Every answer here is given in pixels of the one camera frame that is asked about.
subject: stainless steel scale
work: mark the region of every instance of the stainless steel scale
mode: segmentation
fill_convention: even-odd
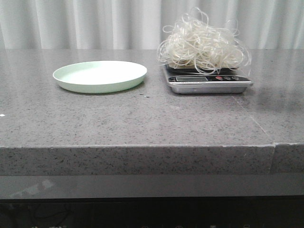
[[[217,75],[193,74],[195,69],[174,69],[164,66],[168,86],[177,94],[238,94],[244,92],[253,82],[237,71],[222,69]]]

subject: pale green plate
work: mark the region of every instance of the pale green plate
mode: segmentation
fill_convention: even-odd
[[[94,61],[76,63],[53,73],[62,88],[89,94],[103,94],[130,89],[140,84],[147,68],[125,61]]]

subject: plate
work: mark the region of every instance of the plate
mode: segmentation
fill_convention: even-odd
[[[54,71],[53,77],[66,90],[103,94],[135,87],[146,73],[146,67],[133,62],[93,61],[61,67]]]

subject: granite countertop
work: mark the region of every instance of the granite countertop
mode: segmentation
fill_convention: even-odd
[[[254,85],[234,95],[173,93],[155,55],[0,50],[0,175],[304,172],[304,50],[252,50]],[[96,60],[148,73],[105,95],[69,92],[52,78]]]

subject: rubber band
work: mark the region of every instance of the rubber band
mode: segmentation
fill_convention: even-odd
[[[200,20],[190,15],[195,10],[200,14]],[[237,27],[232,30],[212,27],[208,15],[197,7],[190,13],[183,14],[174,26],[163,27],[163,31],[170,35],[157,49],[160,62],[172,68],[193,67],[204,75],[251,64],[248,48],[236,38],[239,34]]]

